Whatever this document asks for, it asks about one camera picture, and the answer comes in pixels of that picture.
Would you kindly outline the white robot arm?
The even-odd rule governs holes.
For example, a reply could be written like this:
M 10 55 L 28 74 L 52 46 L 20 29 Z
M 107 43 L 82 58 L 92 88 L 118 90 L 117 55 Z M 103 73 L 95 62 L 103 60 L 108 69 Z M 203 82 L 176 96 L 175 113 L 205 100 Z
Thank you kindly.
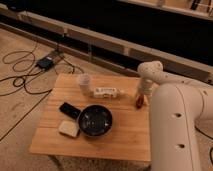
M 213 86 L 171 74 L 160 61 L 138 66 L 149 99 L 151 171 L 202 171 L 195 121 L 213 119 Z

